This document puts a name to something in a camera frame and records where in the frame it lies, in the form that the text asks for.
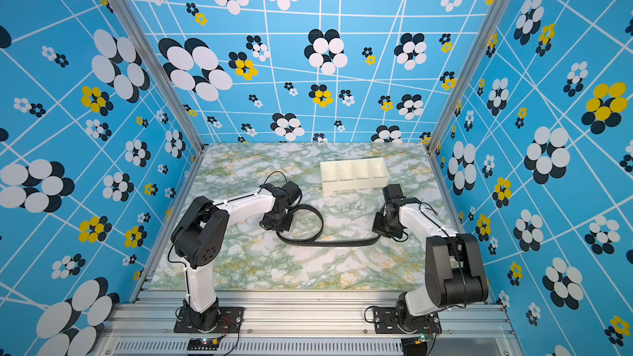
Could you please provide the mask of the black belt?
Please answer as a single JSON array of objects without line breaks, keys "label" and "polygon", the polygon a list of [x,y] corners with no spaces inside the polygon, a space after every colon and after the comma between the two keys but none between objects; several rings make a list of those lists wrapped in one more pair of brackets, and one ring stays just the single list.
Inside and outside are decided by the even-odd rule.
[{"label": "black belt", "polygon": [[319,220],[321,221],[321,227],[317,231],[317,233],[309,238],[305,239],[295,239],[288,238],[282,235],[281,231],[277,231],[278,239],[282,242],[289,244],[291,246],[297,247],[368,247],[377,243],[380,239],[380,236],[377,235],[375,237],[364,238],[364,239],[353,239],[353,240],[334,240],[334,241],[323,241],[320,240],[321,234],[323,233],[325,227],[325,221],[322,217],[321,213],[314,207],[307,204],[298,204],[297,206],[288,209],[286,218],[289,219],[289,224],[293,222],[293,216],[300,210],[306,210],[313,214],[315,214]]}]

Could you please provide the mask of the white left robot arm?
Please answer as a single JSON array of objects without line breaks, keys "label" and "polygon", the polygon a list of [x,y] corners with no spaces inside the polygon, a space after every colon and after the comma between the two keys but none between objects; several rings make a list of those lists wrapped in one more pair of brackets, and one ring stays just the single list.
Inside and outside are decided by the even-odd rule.
[{"label": "white left robot arm", "polygon": [[214,260],[221,251],[227,229],[250,217],[285,215],[300,200],[299,191],[274,194],[258,191],[229,199],[194,199],[171,235],[173,250],[184,265],[186,296],[183,314],[189,325],[210,332],[220,320],[214,285]]}]

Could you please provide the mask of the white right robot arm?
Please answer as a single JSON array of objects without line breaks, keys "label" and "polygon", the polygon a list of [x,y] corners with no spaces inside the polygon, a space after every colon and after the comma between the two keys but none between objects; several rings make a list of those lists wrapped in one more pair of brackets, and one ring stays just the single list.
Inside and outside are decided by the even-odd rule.
[{"label": "white right robot arm", "polygon": [[374,219],[378,235],[396,241],[412,235],[425,245],[424,284],[402,293],[397,301],[397,325],[407,334],[434,329],[443,310],[489,298],[478,240],[446,227],[434,215],[428,204],[417,199],[394,199]]}]

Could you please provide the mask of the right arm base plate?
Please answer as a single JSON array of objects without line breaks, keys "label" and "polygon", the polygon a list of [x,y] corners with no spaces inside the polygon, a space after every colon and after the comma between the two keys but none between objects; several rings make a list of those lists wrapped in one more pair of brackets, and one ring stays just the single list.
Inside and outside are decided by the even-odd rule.
[{"label": "right arm base plate", "polygon": [[416,335],[427,338],[442,333],[436,313],[412,316],[403,309],[378,306],[370,306],[366,309],[368,311],[371,311],[372,317],[364,318],[374,325],[375,333],[379,335]]}]

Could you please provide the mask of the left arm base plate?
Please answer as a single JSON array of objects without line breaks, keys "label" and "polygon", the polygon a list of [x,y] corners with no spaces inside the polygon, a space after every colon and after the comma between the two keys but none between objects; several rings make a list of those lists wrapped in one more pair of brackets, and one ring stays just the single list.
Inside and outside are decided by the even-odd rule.
[{"label": "left arm base plate", "polygon": [[177,334],[237,334],[244,321],[245,308],[212,307],[207,312],[194,311],[189,306],[176,310],[173,331]]}]

